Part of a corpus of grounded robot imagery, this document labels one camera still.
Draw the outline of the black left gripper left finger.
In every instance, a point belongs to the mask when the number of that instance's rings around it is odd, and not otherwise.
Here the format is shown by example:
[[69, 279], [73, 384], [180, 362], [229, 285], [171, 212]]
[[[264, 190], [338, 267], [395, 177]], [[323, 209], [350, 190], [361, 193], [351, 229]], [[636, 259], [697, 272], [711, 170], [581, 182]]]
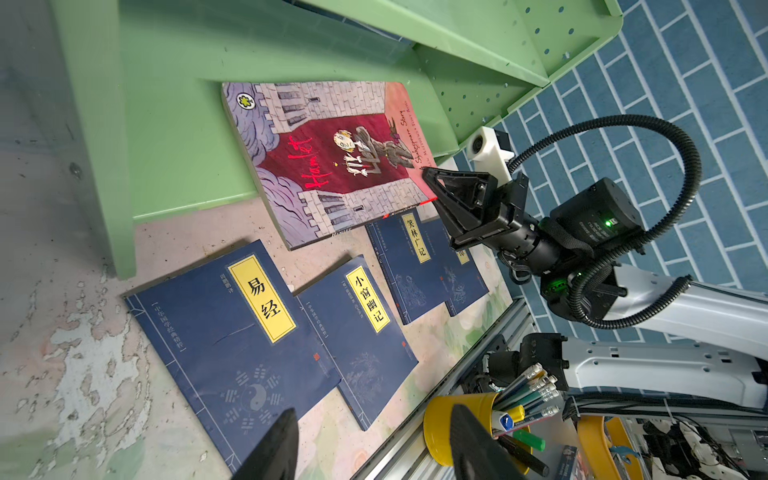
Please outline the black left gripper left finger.
[[299, 425], [294, 408], [284, 410], [262, 440], [232, 475], [232, 480], [296, 478]]

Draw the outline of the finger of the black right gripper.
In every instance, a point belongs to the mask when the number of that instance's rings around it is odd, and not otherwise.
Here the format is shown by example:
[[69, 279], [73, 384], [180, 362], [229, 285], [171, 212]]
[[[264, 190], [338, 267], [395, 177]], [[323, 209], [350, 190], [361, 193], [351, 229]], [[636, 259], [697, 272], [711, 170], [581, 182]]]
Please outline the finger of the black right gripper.
[[499, 232], [498, 181], [492, 174], [425, 167], [422, 178], [436, 196], [435, 208], [452, 240], [481, 240]]

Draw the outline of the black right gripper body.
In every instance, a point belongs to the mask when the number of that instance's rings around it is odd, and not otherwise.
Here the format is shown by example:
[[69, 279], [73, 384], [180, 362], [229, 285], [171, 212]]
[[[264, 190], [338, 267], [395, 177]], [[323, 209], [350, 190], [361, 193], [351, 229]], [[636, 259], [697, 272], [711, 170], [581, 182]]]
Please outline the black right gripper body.
[[535, 250], [539, 237], [536, 221], [525, 211], [529, 178], [519, 173], [511, 181], [499, 185], [494, 200], [499, 204], [499, 232], [481, 240], [452, 240], [455, 248], [483, 244], [513, 260], [523, 260]]

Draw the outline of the green wooden shelf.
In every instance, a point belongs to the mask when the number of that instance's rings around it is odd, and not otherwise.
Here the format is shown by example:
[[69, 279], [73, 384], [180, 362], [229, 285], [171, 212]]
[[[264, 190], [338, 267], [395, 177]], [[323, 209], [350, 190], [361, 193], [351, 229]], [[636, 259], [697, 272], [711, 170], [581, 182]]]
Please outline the green wooden shelf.
[[614, 39], [616, 1], [50, 1], [80, 180], [115, 276], [138, 224], [262, 196], [292, 248], [340, 180], [459, 151]]

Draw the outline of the blue book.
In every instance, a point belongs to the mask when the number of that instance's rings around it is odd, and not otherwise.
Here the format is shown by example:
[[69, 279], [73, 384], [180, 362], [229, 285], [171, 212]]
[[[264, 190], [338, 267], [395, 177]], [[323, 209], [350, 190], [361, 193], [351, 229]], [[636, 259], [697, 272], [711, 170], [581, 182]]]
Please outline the blue book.
[[341, 376], [261, 241], [125, 297], [231, 471]]
[[425, 239], [430, 242], [430, 255], [437, 262], [436, 271], [445, 293], [445, 304], [451, 317], [457, 316], [488, 293], [480, 272], [468, 249], [455, 250], [440, 220], [422, 224]]
[[443, 274], [449, 241], [441, 221], [424, 222], [411, 209], [365, 229], [403, 324], [447, 301]]
[[329, 352], [338, 389], [359, 427], [368, 430], [418, 365], [363, 256], [297, 295]]

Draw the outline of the yellow pen cup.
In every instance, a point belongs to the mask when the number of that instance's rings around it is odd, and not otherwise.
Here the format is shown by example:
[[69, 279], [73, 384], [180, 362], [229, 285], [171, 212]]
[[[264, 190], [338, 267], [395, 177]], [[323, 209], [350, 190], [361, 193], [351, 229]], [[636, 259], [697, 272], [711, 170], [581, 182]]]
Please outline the yellow pen cup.
[[431, 457], [451, 467], [458, 479], [524, 479], [525, 468], [492, 436], [497, 394], [463, 394], [432, 399], [423, 434]]

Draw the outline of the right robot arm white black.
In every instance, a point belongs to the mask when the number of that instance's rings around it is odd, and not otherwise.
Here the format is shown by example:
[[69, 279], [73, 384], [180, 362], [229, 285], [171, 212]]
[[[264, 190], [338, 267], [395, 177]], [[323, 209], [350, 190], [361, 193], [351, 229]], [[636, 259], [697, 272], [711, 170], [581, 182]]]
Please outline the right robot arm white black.
[[632, 353], [568, 346], [571, 387], [682, 394], [743, 408], [767, 408], [765, 295], [671, 277], [627, 262], [642, 250], [639, 211], [601, 179], [535, 219], [526, 176], [428, 168], [436, 208], [456, 248], [483, 245], [513, 280], [536, 280], [553, 317], [607, 339], [637, 335]]

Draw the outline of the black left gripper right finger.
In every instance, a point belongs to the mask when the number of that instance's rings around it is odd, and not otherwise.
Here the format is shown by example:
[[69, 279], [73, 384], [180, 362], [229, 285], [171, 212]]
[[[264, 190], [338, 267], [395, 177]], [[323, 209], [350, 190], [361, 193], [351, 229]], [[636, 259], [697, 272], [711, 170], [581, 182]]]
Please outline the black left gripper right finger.
[[525, 478], [511, 455], [465, 405], [457, 404], [451, 410], [449, 442], [456, 479]]

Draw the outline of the red pink Hamlet book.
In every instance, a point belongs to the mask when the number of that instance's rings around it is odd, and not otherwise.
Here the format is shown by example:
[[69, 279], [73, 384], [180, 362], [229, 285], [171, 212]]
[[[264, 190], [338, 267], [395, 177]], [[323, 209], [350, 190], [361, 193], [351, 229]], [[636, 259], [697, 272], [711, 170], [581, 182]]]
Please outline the red pink Hamlet book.
[[222, 102], [280, 237], [296, 250], [435, 200], [398, 82], [224, 82]]

